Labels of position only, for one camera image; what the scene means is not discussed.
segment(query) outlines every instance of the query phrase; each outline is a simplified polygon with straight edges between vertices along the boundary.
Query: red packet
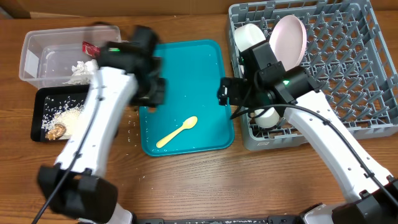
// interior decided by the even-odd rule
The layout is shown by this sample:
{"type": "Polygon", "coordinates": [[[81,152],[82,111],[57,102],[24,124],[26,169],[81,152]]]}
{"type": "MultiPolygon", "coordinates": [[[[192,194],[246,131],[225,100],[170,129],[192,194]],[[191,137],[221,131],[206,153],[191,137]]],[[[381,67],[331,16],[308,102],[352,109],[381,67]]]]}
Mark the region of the red packet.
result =
{"type": "Polygon", "coordinates": [[[97,55],[100,54],[100,48],[89,43],[89,42],[85,42],[83,41],[83,48],[82,48],[83,52],[92,56],[92,57],[96,57],[97,55]]]}

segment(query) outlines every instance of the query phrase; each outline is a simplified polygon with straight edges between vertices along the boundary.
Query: plastic bin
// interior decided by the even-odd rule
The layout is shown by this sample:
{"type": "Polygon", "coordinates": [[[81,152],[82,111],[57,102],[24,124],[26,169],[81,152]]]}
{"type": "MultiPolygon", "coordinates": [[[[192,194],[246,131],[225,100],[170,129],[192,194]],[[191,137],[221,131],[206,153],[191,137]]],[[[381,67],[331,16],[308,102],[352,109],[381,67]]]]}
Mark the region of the plastic bin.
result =
{"type": "Polygon", "coordinates": [[[68,85],[64,83],[73,73],[72,66],[91,60],[82,52],[83,41],[97,47],[107,41],[120,42],[120,30],[116,26],[93,26],[30,31],[22,47],[19,78],[37,88],[68,85]]]}
{"type": "MultiPolygon", "coordinates": [[[[278,0],[234,4],[229,8],[227,36],[235,77],[242,77],[234,30],[247,23],[268,37],[287,15],[307,30],[307,51],[300,64],[320,84],[336,115],[356,139],[398,132],[398,75],[369,0],[278,0]]],[[[240,117],[249,150],[292,147],[305,137],[285,119],[262,129],[240,117]]]]}

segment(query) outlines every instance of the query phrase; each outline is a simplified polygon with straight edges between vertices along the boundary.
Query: wooden table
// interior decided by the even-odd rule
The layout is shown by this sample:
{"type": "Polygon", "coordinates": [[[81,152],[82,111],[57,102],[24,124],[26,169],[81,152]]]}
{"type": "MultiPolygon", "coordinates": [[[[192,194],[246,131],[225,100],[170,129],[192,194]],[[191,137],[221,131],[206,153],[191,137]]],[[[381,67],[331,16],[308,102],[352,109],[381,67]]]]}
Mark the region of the wooden table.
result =
{"type": "MultiPolygon", "coordinates": [[[[398,65],[398,13],[376,14],[398,65]]],[[[0,21],[0,223],[32,221],[44,202],[36,183],[39,167],[51,166],[65,144],[30,140],[37,90],[18,78],[24,37],[31,30],[87,26],[94,21],[111,22],[128,34],[135,24],[149,26],[164,42],[213,39],[221,46],[227,75],[232,75],[226,15],[0,21]]],[[[235,141],[228,149],[153,158],[140,147],[138,124],[137,113],[126,109],[106,178],[118,187],[119,203],[141,218],[266,217],[297,214],[318,202],[343,201],[332,174],[309,144],[248,151],[236,119],[235,141]]],[[[360,143],[382,166],[398,175],[396,136],[360,143]]],[[[40,223],[76,221],[47,210],[40,223]]]]}

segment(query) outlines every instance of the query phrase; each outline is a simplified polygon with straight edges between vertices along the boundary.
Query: pink plate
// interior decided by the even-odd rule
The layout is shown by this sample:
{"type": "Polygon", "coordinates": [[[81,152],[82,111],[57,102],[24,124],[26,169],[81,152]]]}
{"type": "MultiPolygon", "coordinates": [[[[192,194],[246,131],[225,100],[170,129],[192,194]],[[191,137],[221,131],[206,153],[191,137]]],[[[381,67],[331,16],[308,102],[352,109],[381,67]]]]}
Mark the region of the pink plate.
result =
{"type": "Polygon", "coordinates": [[[269,44],[286,71],[300,65],[307,46],[303,23],[292,15],[283,17],[272,31],[269,44]]]}

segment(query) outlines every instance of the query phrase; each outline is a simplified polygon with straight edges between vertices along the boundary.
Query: tray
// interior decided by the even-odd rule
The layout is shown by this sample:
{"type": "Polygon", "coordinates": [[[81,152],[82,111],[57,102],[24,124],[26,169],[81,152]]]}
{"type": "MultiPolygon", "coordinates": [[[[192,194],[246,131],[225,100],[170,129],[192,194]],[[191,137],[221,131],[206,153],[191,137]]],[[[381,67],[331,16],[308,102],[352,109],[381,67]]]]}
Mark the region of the tray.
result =
{"type": "Polygon", "coordinates": [[[230,106],[220,106],[217,89],[225,76],[219,45],[212,40],[162,44],[156,51],[167,81],[164,105],[154,113],[139,110],[141,144],[150,156],[224,149],[234,140],[230,106]],[[156,143],[179,128],[191,116],[198,122],[184,130],[164,147],[156,143]]]}
{"type": "MultiPolygon", "coordinates": [[[[356,139],[398,132],[398,75],[368,0],[278,0],[234,4],[227,36],[234,76],[242,77],[233,33],[247,23],[268,37],[286,15],[297,16],[307,30],[301,66],[314,76],[336,115],[356,139]]],[[[281,119],[262,129],[241,116],[244,146],[249,150],[298,146],[307,140],[281,119]]]]}
{"type": "Polygon", "coordinates": [[[68,138],[62,136],[53,141],[46,139],[47,131],[42,129],[43,118],[45,115],[53,118],[57,110],[65,111],[65,105],[68,105],[69,108],[84,105],[88,88],[89,85],[75,85],[39,89],[35,97],[30,138],[37,142],[56,142],[69,139],[70,136],[68,138]]]}

